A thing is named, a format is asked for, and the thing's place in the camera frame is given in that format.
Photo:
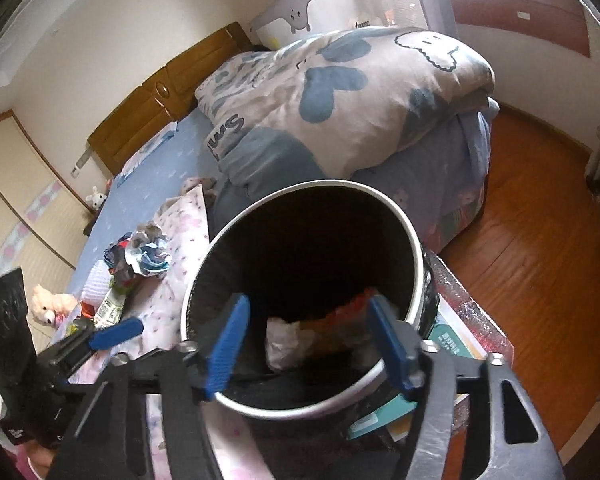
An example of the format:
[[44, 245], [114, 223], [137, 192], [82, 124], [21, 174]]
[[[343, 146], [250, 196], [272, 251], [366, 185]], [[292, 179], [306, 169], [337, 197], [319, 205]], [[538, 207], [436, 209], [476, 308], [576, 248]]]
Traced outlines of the white bubble wrap piece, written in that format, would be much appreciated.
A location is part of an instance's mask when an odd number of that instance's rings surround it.
[[98, 260], [92, 266], [83, 286], [80, 301], [97, 308], [109, 292], [111, 273], [104, 260]]

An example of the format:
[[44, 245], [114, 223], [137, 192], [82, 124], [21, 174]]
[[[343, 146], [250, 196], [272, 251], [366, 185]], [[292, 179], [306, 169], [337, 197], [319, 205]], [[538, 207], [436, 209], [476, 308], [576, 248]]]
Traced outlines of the red snack wrapper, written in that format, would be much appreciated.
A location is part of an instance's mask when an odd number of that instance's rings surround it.
[[365, 344], [368, 341], [368, 302], [376, 292], [374, 288], [366, 288], [324, 318], [301, 322], [300, 336], [308, 343], [306, 351], [309, 354], [325, 354], [354, 349]]

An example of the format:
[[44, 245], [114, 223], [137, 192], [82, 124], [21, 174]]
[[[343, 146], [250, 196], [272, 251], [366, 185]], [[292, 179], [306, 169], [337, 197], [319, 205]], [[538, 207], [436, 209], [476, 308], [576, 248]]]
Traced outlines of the blue plastic snack bag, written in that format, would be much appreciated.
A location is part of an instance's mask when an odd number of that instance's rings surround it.
[[154, 278], [170, 269], [172, 254], [165, 236], [155, 222], [140, 224], [104, 251], [114, 284], [131, 286], [140, 278]]

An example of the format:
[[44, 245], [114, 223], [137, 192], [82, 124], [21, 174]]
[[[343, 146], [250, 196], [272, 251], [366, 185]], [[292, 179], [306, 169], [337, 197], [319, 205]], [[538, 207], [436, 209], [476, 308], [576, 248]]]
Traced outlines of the green milk carton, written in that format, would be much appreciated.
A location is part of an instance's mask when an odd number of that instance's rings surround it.
[[95, 311], [93, 321], [96, 330], [104, 330], [121, 321], [125, 300], [126, 289], [116, 283], [112, 284]]

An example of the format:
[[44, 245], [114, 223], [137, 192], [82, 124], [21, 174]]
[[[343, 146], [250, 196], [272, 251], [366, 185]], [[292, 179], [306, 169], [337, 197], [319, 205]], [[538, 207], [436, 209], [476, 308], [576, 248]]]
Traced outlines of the crumpled white paper trash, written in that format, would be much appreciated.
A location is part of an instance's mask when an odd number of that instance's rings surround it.
[[283, 372], [300, 366], [312, 353], [315, 339], [314, 330], [303, 328], [299, 322], [287, 323], [281, 318], [269, 318], [265, 335], [268, 368]]

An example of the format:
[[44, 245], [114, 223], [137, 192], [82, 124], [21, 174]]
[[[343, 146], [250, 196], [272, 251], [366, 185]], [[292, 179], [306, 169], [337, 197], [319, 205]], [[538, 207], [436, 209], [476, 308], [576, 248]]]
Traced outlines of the black white-rimmed trash bin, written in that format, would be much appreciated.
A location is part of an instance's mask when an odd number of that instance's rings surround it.
[[232, 378], [213, 399], [257, 419], [322, 417], [382, 386], [378, 352], [361, 367], [347, 350], [275, 373], [265, 363], [266, 322], [318, 320], [369, 288], [420, 336], [430, 333], [439, 296], [430, 259], [403, 209], [352, 181], [288, 186], [243, 210], [212, 240], [185, 294], [181, 336], [209, 352], [230, 296], [246, 295], [248, 330]]

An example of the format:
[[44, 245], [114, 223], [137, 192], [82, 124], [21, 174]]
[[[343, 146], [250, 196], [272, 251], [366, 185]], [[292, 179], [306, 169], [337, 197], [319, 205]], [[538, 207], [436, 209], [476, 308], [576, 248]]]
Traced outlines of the pink floral quilt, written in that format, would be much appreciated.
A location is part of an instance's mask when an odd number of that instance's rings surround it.
[[[126, 302], [124, 314], [139, 318], [144, 331], [111, 350], [97, 352], [70, 378], [72, 382], [94, 382], [110, 356], [118, 352], [137, 358], [155, 348], [170, 349], [181, 340], [185, 294], [209, 250], [202, 184], [195, 179], [187, 180], [184, 191], [166, 200], [152, 221], [166, 234], [172, 263], [165, 274], [140, 280]], [[272, 477], [242, 416], [216, 402], [204, 404], [201, 411], [225, 479]]]

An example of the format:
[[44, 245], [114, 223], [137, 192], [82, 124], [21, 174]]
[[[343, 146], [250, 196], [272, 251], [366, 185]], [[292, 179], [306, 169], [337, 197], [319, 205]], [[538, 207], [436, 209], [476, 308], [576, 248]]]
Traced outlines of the beige teddy bear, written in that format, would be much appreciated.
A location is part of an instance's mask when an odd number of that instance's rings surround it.
[[42, 285], [35, 285], [29, 311], [38, 324], [57, 328], [79, 301], [70, 294], [54, 294]]

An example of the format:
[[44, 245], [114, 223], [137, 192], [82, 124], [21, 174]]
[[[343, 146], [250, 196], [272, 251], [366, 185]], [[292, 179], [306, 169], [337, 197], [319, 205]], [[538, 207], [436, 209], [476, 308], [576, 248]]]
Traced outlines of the silver foil padded box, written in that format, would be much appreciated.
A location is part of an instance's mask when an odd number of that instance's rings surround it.
[[434, 252], [426, 250], [439, 295], [438, 314], [429, 338], [454, 356], [484, 360], [501, 353], [512, 364], [515, 347], [490, 315]]

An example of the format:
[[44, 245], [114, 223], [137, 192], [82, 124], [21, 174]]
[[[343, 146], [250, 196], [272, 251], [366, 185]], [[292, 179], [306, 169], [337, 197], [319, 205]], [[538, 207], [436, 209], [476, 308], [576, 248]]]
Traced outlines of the dark wooden nightstand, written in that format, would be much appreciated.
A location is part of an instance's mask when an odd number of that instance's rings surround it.
[[100, 210], [96, 210], [94, 212], [94, 214], [92, 215], [91, 220], [89, 222], [87, 222], [86, 226], [84, 226], [83, 234], [85, 236], [90, 236], [91, 235], [92, 229], [94, 228], [94, 225], [95, 225], [95, 223], [96, 223], [96, 221], [97, 221], [97, 219], [99, 217], [99, 214], [100, 214]]

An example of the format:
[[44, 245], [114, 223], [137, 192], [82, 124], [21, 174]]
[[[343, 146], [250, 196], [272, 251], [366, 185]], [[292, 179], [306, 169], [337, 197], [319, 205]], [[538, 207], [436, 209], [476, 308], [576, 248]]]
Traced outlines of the blue bed sheet mattress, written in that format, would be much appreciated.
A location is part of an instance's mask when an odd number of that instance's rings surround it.
[[79, 296], [88, 272], [104, 256], [104, 250], [124, 233], [150, 220], [166, 200], [178, 195], [186, 179], [220, 176], [204, 145], [211, 129], [210, 120], [200, 110], [193, 110], [178, 123], [172, 138], [156, 148], [129, 177], [114, 180], [66, 292]]

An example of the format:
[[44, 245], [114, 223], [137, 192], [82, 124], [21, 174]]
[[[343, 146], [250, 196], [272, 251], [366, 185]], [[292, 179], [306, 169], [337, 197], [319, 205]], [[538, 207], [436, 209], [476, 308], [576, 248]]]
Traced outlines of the white bunny toy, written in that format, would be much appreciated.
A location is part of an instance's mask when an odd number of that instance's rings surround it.
[[99, 191], [97, 186], [94, 185], [92, 192], [85, 197], [85, 201], [94, 211], [100, 211], [107, 197], [108, 195], [105, 192]]

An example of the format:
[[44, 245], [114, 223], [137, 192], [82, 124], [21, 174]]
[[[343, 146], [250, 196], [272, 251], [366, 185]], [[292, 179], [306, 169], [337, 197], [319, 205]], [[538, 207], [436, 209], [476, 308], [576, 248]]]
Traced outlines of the cream sliding wardrobe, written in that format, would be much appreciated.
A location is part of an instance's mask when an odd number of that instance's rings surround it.
[[64, 292], [92, 215], [35, 151], [12, 113], [0, 115], [0, 276], [19, 268], [26, 296]]

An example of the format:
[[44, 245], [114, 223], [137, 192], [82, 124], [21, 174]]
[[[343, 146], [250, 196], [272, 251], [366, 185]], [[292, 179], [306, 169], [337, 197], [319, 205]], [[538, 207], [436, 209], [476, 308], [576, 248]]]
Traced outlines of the blue white pillow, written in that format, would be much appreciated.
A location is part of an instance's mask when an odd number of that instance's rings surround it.
[[159, 130], [124, 163], [120, 174], [114, 179], [114, 183], [117, 186], [121, 186], [146, 158], [148, 158], [155, 150], [158, 150], [163, 143], [172, 139], [177, 131], [178, 124], [176, 122], [169, 122]]

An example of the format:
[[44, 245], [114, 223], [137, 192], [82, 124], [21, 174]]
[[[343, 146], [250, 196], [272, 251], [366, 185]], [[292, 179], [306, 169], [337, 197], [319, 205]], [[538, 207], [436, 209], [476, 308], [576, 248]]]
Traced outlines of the cloud heart print duvet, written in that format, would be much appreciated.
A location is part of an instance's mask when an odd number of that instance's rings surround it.
[[223, 63], [195, 91], [224, 183], [255, 202], [280, 188], [347, 179], [486, 106], [494, 71], [441, 32], [329, 32]]

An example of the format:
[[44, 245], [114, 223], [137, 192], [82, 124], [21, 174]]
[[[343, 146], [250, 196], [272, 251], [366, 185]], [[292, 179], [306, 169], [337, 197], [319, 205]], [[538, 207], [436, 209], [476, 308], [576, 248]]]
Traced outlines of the wooden headboard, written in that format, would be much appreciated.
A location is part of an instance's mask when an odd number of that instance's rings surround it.
[[239, 23], [198, 41], [136, 87], [93, 131], [87, 143], [114, 176], [169, 122], [195, 108], [195, 90], [225, 61], [252, 49]]

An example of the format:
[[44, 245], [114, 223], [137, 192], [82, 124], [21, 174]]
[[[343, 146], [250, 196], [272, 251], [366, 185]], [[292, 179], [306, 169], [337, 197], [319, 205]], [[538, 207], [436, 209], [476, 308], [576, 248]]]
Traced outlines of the red brown drawer cabinet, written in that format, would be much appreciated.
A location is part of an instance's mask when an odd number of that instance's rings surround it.
[[591, 55], [579, 0], [451, 0], [458, 24], [507, 30]]

